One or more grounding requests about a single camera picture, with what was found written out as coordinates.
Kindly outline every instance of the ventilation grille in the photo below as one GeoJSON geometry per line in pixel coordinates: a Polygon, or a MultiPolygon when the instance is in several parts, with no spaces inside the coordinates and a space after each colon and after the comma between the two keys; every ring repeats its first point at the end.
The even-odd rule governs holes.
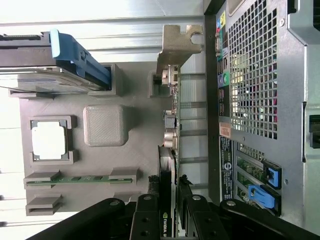
{"type": "Polygon", "coordinates": [[[258,151],[252,147],[248,147],[246,145],[243,145],[241,143],[238,143],[237,145],[237,149],[238,151],[258,160],[258,161],[262,161],[262,160],[265,160],[265,154],[261,151],[258,151]]]}
{"type": "Polygon", "coordinates": [[[313,26],[320,31],[320,1],[313,0],[313,26]]]}
{"type": "Polygon", "coordinates": [[[277,139],[277,10],[257,0],[228,34],[231,127],[277,139]]]}

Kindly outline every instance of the blue plastic latch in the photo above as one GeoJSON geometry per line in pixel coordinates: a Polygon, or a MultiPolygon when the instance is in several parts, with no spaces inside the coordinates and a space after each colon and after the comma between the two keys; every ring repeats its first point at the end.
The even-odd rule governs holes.
{"type": "Polygon", "coordinates": [[[268,182],[274,186],[274,187],[278,187],[279,186],[279,173],[275,170],[273,170],[272,168],[268,168],[268,170],[270,171],[272,176],[269,176],[269,180],[268,182]]]}
{"type": "Polygon", "coordinates": [[[76,74],[85,79],[86,73],[111,86],[111,74],[97,62],[91,54],[71,35],[50,31],[52,57],[56,60],[70,61],[76,66],[76,74]]]}
{"type": "Polygon", "coordinates": [[[260,185],[249,185],[249,199],[260,203],[262,206],[268,209],[275,207],[275,198],[263,190],[260,185]]]}

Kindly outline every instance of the metal screw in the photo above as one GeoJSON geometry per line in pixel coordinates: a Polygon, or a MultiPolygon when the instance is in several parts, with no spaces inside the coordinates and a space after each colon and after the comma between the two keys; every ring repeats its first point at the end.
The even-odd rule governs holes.
{"type": "Polygon", "coordinates": [[[199,196],[193,196],[192,199],[193,199],[193,200],[200,200],[201,197],[199,197],[199,196]]]}
{"type": "Polygon", "coordinates": [[[283,27],[284,25],[285,25],[285,19],[282,18],[282,19],[280,20],[280,27],[283,27]]]}
{"type": "Polygon", "coordinates": [[[236,203],[235,203],[234,201],[227,201],[226,204],[227,204],[228,206],[231,206],[231,207],[233,207],[233,206],[236,205],[236,203]]]}
{"type": "Polygon", "coordinates": [[[117,206],[118,204],[119,204],[118,201],[113,201],[113,202],[110,203],[110,206],[117,206]]]}

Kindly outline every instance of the rear i/o panel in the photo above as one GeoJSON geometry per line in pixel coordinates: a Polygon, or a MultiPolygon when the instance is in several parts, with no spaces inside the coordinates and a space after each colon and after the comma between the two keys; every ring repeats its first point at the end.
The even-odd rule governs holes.
{"type": "Polygon", "coordinates": [[[224,3],[216,14],[219,135],[232,145],[231,197],[320,234],[318,7],[292,2],[224,3]]]}

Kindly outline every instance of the blue tab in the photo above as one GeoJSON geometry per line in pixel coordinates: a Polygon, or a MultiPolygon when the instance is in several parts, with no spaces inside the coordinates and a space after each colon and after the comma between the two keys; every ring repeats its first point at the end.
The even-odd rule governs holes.
{"type": "Polygon", "coordinates": [[[272,177],[269,176],[269,180],[268,182],[274,186],[275,188],[277,188],[279,186],[279,173],[278,171],[273,170],[272,168],[268,168],[268,170],[270,171],[270,173],[272,174],[272,177]]]}
{"type": "Polygon", "coordinates": [[[52,57],[56,60],[70,61],[75,64],[78,76],[85,78],[86,73],[111,86],[111,74],[71,35],[50,31],[52,57]]]}
{"type": "Polygon", "coordinates": [[[254,200],[268,209],[275,207],[275,198],[263,190],[260,185],[249,185],[249,199],[254,200]]]}

